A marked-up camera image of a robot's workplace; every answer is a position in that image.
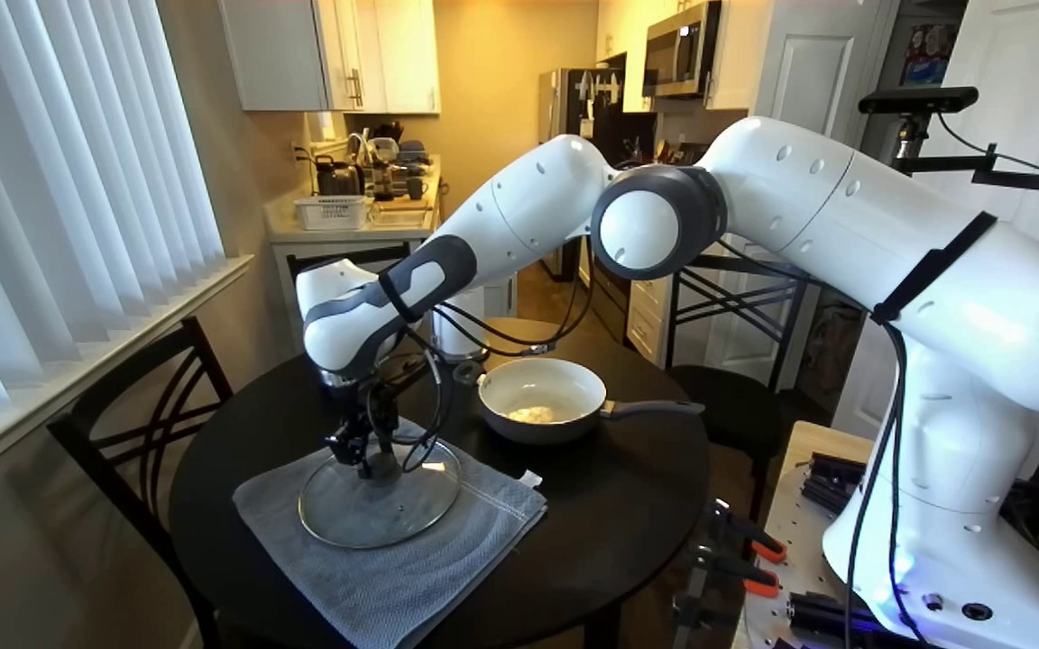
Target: black chair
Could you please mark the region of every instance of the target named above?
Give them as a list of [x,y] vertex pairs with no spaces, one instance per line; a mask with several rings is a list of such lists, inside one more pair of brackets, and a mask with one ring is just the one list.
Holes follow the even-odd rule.
[[[702,404],[702,433],[711,444],[736,447],[752,458],[752,518],[762,518],[769,503],[769,471],[784,458],[799,407],[794,396],[781,394],[781,368],[799,327],[809,276],[754,261],[723,242],[724,256],[699,256],[694,268],[677,272],[671,280],[671,316],[667,316],[667,375],[681,387],[688,399]],[[766,289],[729,294],[699,272],[719,276],[762,276],[777,278]],[[766,306],[788,303],[788,316],[772,316]],[[681,326],[702,316],[738,316],[777,342],[777,362],[769,382],[736,375],[724,368],[681,363],[674,368],[674,334]]]
[[[102,426],[102,420],[111,413],[111,404],[118,404],[118,396],[134,394],[134,387],[147,387],[158,394],[158,399],[141,426],[130,426],[124,407],[124,421],[114,421],[111,433],[111,426]],[[208,649],[225,647],[215,613],[197,596],[174,553],[170,532],[158,516],[158,475],[165,447],[195,437],[227,399],[231,382],[208,340],[195,316],[184,316],[174,333],[153,340],[134,356],[103,373],[66,416],[48,426],[182,580],[195,610],[197,634]]]

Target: wall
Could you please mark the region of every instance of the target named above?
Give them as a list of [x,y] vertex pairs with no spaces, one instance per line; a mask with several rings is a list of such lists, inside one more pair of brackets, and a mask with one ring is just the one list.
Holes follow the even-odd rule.
[[[243,114],[215,0],[158,0],[227,251],[265,251],[265,199],[291,189],[295,114]],[[202,312],[243,387],[277,356],[269,262]],[[188,606],[125,518],[34,433],[0,455],[0,647],[182,647]]]
[[538,74],[595,60],[595,0],[435,0],[441,118],[401,118],[443,157],[450,212],[538,145]]

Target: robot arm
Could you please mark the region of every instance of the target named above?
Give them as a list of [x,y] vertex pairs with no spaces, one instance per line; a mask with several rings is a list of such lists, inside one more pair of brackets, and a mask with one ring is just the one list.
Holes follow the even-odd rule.
[[[554,138],[491,177],[385,276],[350,262],[298,276],[303,345],[330,387],[354,387],[441,301],[532,268],[576,235],[592,235],[613,276],[664,278],[729,229],[878,306],[973,212],[772,118],[729,125],[688,169],[616,173],[589,142]],[[914,610],[937,647],[1039,647],[1039,554],[1001,522],[1028,455],[1021,407],[1039,413],[1039,244],[984,230],[894,326],[914,349],[901,504],[888,503],[888,471],[870,481],[831,527],[827,558],[844,574],[857,550],[853,589],[883,628],[909,634],[901,610]]]
[[[640,190],[607,208],[613,189]],[[435,303],[517,276],[570,238],[601,230],[607,268],[623,278],[664,278],[713,242],[723,212],[723,195],[699,169],[616,173],[589,142],[551,138],[494,173],[384,278],[354,262],[303,272],[295,278],[303,349],[330,387],[354,387]]]

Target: utensil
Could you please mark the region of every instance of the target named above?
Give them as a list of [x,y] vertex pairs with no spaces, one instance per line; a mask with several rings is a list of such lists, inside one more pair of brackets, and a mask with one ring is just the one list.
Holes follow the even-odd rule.
[[560,447],[647,413],[702,416],[702,404],[688,399],[611,399],[595,373],[562,356],[510,362],[479,375],[476,399],[499,437],[526,447]]

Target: gray towel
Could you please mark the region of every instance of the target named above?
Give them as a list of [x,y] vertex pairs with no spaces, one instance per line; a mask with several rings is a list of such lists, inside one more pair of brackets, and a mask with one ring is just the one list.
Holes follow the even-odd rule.
[[260,471],[236,492],[239,516],[307,602],[354,647],[417,647],[548,513],[544,495],[450,447],[462,492],[427,535],[374,553],[313,541],[295,497],[330,450]]

